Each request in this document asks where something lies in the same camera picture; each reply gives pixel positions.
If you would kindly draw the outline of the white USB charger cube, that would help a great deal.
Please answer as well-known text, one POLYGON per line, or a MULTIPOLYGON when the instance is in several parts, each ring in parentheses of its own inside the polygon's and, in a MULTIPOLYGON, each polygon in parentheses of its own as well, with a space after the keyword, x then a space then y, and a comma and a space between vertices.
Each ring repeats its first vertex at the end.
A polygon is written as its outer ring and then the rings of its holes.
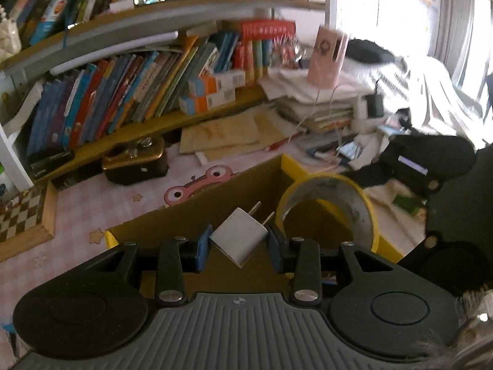
POLYGON ((261 204, 258 201, 248 212, 237 207, 210 236, 216 247, 239 268, 247 263, 265 240, 268 234, 266 225, 275 216, 272 211, 264 221, 256 220, 253 215, 261 204))

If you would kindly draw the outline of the yellow tape roll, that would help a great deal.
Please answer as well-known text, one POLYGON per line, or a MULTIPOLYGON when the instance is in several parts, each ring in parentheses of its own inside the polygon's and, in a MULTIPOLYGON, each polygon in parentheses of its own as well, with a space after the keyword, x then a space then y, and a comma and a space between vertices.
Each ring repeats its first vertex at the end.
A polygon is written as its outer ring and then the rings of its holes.
POLYGON ((285 231, 284 221, 297 205, 315 200, 346 228, 357 245, 376 252, 379 245, 378 220, 363 189, 350 178, 338 174, 305 175, 290 185, 281 197, 275 224, 285 231))

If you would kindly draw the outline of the yellow cardboard box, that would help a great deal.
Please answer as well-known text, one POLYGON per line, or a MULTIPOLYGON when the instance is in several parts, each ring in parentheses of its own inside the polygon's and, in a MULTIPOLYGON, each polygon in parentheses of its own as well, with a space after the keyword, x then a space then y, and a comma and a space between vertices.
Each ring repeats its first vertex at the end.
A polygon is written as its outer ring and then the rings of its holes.
POLYGON ((352 241, 397 262, 401 252, 378 228, 361 187, 341 174, 308 174, 282 154, 242 172, 211 168, 195 183, 170 188, 165 206, 111 229, 120 243, 142 249, 144 294, 172 290, 180 263, 185 297, 198 292, 288 294, 297 263, 278 247, 302 237, 326 250, 352 241))

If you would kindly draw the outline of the dark brown wooden case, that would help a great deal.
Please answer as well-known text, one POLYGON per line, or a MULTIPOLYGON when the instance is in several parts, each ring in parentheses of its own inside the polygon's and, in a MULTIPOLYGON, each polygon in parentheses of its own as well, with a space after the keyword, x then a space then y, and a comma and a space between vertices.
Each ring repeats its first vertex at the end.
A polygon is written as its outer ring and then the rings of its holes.
POLYGON ((115 145, 105 153, 102 170, 109 182, 134 185, 166 176, 169 169, 162 136, 148 136, 115 145))

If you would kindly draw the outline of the pink checked tablecloth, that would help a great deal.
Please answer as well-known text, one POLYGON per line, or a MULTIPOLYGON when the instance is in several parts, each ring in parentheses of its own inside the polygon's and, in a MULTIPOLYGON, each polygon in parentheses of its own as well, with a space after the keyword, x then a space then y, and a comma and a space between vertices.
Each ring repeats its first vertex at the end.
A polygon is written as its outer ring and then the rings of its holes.
MULTIPOLYGON (((164 194, 175 185, 184 185, 204 175, 212 165, 225 165, 234 173, 245 171, 278 154, 289 154, 307 172, 333 170, 317 159, 310 159, 294 141, 277 150, 259 150, 202 165, 195 155, 180 155, 178 145, 167 150, 170 169, 166 177, 131 186, 110 183, 97 175, 60 191, 57 199, 55 237, 41 245, 1 262, 1 369, 9 369, 16 356, 8 338, 7 326, 18 300, 24 293, 56 277, 106 249, 104 231, 165 205, 164 194)), ((376 203, 378 225, 384 238, 404 255, 416 247, 425 234, 424 214, 411 217, 391 202, 395 185, 370 189, 376 203)))

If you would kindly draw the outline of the stack of papers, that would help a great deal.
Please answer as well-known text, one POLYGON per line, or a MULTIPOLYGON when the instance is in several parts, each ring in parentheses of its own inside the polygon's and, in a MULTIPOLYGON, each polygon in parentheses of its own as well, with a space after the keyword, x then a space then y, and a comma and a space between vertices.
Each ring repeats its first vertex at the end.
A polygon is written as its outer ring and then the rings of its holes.
POLYGON ((344 72, 334 89, 310 84, 306 69, 272 69, 257 83, 282 117, 315 133, 350 125, 354 106, 373 93, 344 72))

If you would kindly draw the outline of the wooden chess board box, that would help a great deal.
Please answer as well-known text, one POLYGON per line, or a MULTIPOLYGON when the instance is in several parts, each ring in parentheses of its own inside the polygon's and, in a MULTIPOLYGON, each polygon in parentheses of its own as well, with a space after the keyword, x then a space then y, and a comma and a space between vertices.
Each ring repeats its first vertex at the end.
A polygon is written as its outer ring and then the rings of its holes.
POLYGON ((54 238, 57 199, 58 191, 49 181, 11 200, 1 212, 1 262, 54 238))

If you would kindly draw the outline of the orange white medicine boxes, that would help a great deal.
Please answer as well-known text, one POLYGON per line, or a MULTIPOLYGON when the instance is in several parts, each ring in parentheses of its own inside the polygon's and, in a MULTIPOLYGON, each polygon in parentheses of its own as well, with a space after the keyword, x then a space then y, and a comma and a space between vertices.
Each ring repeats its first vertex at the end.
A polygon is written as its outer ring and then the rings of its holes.
POLYGON ((192 116, 236 101, 236 91, 246 85, 241 69, 203 75, 188 81, 188 91, 179 97, 181 112, 192 116))

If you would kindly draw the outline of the row of books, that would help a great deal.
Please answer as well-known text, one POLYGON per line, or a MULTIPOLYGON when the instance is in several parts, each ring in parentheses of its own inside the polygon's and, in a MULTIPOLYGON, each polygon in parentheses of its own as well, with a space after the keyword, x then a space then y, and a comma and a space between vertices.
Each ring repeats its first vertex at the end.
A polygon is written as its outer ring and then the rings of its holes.
POLYGON ((73 62, 39 79, 27 102, 34 104, 26 156, 64 159, 72 150, 180 109, 190 79, 241 69, 253 86, 271 68, 273 49, 292 43, 295 24, 277 19, 245 20, 190 30, 172 44, 120 47, 73 62))

